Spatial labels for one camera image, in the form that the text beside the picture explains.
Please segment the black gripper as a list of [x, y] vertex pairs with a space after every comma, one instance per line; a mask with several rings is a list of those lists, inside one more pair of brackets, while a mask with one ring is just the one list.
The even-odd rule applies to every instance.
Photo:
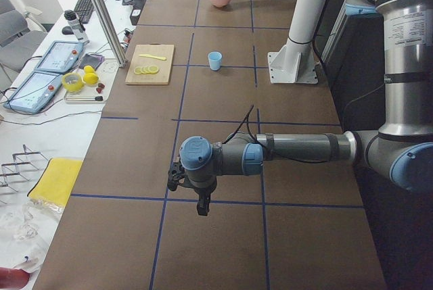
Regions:
[[197, 212], [199, 216], [207, 216], [210, 210], [211, 194], [217, 188], [217, 178], [211, 177], [203, 181], [189, 180], [193, 190], [199, 195]]

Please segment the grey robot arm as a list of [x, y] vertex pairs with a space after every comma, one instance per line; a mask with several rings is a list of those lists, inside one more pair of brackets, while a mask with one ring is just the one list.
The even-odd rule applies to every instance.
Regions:
[[265, 161], [362, 163], [412, 192], [432, 190], [432, 0], [346, 0], [348, 16], [384, 19], [386, 119], [376, 131], [341, 135], [253, 135], [235, 131], [211, 143], [190, 137], [168, 171], [167, 187], [193, 189], [209, 211], [217, 178], [257, 175]]

